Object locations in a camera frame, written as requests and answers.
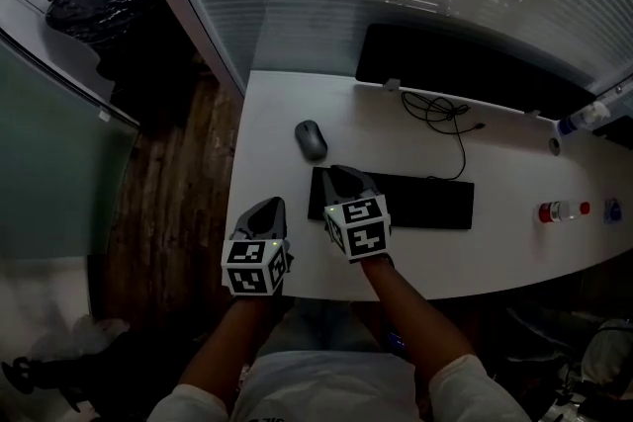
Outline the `black keyboard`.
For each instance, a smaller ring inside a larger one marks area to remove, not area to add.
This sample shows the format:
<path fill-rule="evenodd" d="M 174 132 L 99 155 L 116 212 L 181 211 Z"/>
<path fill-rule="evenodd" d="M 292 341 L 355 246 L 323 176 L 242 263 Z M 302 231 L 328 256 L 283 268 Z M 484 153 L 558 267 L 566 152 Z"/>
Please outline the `black keyboard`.
<path fill-rule="evenodd" d="M 472 228 L 473 183 L 372 172 L 368 176 L 386 197 L 392 226 L 447 230 Z"/>

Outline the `clear red-capped water bottle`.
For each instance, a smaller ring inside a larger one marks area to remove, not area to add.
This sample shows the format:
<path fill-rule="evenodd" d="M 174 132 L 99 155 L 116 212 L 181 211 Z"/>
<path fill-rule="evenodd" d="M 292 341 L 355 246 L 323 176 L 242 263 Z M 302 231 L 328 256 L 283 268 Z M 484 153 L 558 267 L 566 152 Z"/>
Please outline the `clear red-capped water bottle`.
<path fill-rule="evenodd" d="M 589 202 L 554 201 L 540 205 L 536 216 L 541 223 L 553 223 L 573 220 L 589 213 Z"/>

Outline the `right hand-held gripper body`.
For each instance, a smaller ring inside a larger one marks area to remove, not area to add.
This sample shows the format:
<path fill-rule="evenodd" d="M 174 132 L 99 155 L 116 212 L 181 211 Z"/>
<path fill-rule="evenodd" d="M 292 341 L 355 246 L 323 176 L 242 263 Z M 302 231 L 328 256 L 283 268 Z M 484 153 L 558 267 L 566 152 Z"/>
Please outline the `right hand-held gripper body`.
<path fill-rule="evenodd" d="M 391 216 L 386 196 L 366 173 L 332 165 L 321 174 L 323 217 L 330 239 L 349 263 L 389 257 Z"/>

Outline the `white plastic bag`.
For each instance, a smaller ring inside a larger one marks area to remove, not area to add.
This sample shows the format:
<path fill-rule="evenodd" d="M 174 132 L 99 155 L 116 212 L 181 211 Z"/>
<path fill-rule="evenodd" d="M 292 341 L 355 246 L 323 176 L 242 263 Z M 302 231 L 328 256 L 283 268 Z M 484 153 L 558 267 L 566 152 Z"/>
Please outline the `white plastic bag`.
<path fill-rule="evenodd" d="M 130 325 L 122 319 L 95 319 L 85 314 L 75 321 L 71 336 L 79 355 L 94 355 L 106 350 Z"/>

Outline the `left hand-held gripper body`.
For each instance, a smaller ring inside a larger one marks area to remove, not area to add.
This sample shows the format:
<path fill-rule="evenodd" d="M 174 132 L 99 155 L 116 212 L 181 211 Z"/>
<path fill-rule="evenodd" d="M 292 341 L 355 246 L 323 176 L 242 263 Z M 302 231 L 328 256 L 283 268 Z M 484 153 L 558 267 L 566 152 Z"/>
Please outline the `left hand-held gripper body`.
<path fill-rule="evenodd" d="M 237 220 L 224 242 L 223 280 L 233 297 L 272 296 L 282 291 L 289 254 L 286 207 L 281 197 L 264 200 Z"/>

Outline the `person's white shirt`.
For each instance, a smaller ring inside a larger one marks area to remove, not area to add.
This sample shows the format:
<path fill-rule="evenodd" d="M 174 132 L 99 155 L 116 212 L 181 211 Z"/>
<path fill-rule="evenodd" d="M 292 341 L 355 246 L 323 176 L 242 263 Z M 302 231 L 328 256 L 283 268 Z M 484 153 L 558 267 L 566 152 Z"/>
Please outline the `person's white shirt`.
<path fill-rule="evenodd" d="M 473 355 L 429 383 L 434 422 L 530 422 Z M 232 410 L 181 384 L 147 422 L 419 422 L 414 371 L 387 353 L 290 351 L 255 361 Z"/>

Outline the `white cloth bag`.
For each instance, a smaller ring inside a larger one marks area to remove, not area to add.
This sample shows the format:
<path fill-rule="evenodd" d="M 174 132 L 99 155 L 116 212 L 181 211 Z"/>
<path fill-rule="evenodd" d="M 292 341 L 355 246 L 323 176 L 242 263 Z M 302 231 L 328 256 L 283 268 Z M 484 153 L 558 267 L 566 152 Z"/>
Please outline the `white cloth bag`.
<path fill-rule="evenodd" d="M 589 340 L 581 372 L 583 381 L 624 394 L 633 381 L 633 321 L 604 321 Z"/>

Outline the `wide black desk divider panel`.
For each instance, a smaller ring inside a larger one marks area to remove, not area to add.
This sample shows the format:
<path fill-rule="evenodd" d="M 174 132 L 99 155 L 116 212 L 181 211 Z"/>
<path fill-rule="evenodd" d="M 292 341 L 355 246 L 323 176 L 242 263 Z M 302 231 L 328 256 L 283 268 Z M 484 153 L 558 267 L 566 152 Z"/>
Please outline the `wide black desk divider panel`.
<path fill-rule="evenodd" d="M 447 94 L 559 120 L 596 100 L 562 73 L 437 30 L 372 24 L 355 79 Z"/>

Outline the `person's left forearm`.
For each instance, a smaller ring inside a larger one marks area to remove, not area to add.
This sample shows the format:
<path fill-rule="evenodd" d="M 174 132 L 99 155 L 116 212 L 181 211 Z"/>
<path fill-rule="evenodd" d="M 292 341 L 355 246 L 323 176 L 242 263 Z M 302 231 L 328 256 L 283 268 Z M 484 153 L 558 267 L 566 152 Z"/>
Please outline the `person's left forearm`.
<path fill-rule="evenodd" d="M 180 378 L 223 400 L 236 392 L 257 331 L 274 307 L 272 296 L 239 297 L 207 339 Z"/>

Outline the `grey computer mouse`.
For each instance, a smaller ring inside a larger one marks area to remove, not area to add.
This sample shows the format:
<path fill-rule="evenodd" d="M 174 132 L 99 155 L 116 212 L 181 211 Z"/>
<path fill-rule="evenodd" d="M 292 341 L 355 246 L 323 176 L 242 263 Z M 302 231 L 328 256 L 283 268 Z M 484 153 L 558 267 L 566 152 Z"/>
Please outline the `grey computer mouse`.
<path fill-rule="evenodd" d="M 315 121 L 305 120 L 298 123 L 295 127 L 295 139 L 307 160 L 317 162 L 326 157 L 328 146 Z"/>

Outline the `person's right forearm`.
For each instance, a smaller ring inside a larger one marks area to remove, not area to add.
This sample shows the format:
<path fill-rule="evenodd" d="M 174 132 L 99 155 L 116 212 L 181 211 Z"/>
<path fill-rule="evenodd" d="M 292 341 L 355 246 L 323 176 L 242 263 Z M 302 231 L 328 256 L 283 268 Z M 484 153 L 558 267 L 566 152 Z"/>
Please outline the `person's right forearm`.
<path fill-rule="evenodd" d="M 454 361 L 473 356 L 466 337 L 434 308 L 385 257 L 368 257 L 362 270 L 399 331 L 416 371 L 430 381 Z"/>

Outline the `white spray bottle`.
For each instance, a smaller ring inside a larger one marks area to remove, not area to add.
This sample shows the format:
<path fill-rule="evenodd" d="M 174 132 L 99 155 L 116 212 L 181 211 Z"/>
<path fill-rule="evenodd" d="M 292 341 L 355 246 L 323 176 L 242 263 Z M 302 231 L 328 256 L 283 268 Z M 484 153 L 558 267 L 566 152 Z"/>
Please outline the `white spray bottle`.
<path fill-rule="evenodd" d="M 566 136 L 579 129 L 589 129 L 595 123 L 599 123 L 609 117 L 609 109 L 600 101 L 595 101 L 559 120 L 557 122 L 557 133 L 560 136 Z"/>

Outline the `narrow black desk divider panel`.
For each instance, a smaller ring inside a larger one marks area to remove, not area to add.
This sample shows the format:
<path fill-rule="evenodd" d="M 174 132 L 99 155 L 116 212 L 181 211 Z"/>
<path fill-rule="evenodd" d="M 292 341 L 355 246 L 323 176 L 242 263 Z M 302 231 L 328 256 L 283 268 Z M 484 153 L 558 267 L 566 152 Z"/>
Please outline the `narrow black desk divider panel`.
<path fill-rule="evenodd" d="M 595 136 L 633 150 L 633 118 L 621 117 L 592 132 Z"/>

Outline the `black swivel chair base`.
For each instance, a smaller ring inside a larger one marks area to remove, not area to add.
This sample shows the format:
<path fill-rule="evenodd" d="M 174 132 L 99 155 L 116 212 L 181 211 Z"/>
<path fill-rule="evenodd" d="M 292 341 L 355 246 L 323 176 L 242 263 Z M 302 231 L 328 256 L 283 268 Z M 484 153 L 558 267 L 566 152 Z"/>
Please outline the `black swivel chair base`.
<path fill-rule="evenodd" d="M 79 412 L 78 404 L 87 400 L 79 386 L 78 361 L 38 361 L 20 357 L 12 364 L 2 363 L 5 378 L 22 394 L 31 394 L 36 388 L 58 390 L 70 407 Z"/>

